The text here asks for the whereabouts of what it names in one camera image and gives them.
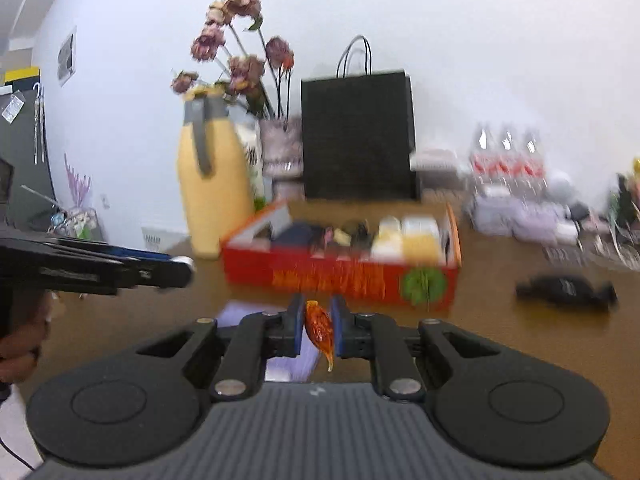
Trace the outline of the person left hand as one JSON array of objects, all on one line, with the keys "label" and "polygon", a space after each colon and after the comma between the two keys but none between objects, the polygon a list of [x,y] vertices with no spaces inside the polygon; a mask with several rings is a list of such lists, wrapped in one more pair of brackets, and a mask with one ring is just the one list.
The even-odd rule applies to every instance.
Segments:
[{"label": "person left hand", "polygon": [[42,344],[50,333],[52,297],[48,290],[16,290],[12,313],[17,320],[1,338],[1,382],[19,384],[36,369]]}]

